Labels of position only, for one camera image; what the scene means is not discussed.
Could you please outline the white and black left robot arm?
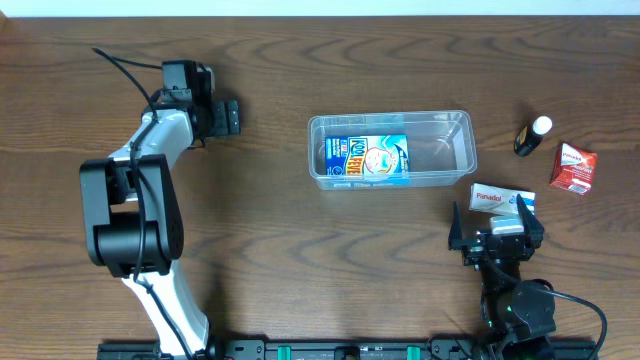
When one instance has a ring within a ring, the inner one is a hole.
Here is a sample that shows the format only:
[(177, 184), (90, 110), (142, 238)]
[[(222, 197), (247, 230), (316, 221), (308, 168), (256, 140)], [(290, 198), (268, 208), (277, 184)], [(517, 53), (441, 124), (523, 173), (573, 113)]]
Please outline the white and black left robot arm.
[(214, 71), (202, 63), (165, 61), (160, 69), (163, 85), (146, 98), (138, 130), (79, 170), (89, 258), (136, 295), (159, 336), (151, 347), (102, 345), (101, 359), (224, 355), (179, 261), (184, 227), (171, 170), (196, 142), (239, 133), (238, 105), (214, 100)]

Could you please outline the blue fever patch box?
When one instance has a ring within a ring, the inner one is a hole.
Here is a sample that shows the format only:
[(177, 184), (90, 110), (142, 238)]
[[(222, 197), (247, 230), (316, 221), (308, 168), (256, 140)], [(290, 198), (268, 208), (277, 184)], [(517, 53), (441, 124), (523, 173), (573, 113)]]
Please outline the blue fever patch box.
[(407, 136), (328, 136), (324, 140), (325, 170), (330, 176), (355, 176), (381, 181), (410, 171)]

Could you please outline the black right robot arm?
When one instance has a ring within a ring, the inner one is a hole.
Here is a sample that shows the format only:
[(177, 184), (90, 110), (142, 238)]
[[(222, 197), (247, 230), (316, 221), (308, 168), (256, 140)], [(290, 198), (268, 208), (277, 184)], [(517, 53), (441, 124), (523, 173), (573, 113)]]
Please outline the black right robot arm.
[(462, 254), (463, 264), (481, 273), (481, 315), (489, 330), (471, 347), (475, 359), (556, 357), (549, 334), (556, 330), (555, 301), (540, 280), (523, 280), (520, 264), (541, 246), (544, 227), (516, 198), (517, 228), (506, 233), (479, 231), (464, 236), (460, 212), (453, 207), (448, 248)]

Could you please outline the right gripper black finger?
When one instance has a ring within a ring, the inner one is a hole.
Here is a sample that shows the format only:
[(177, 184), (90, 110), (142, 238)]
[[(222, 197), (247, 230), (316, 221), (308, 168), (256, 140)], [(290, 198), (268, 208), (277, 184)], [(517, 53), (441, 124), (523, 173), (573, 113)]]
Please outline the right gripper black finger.
[(463, 229), (460, 219), (460, 212), (457, 203), (453, 203), (453, 218), (448, 235), (448, 249), (449, 250), (461, 250), (465, 245), (465, 239), (463, 235)]
[(534, 214), (526, 206), (521, 195), (516, 197), (518, 215), (521, 218), (524, 234), (534, 248), (539, 248), (544, 238), (545, 229)]

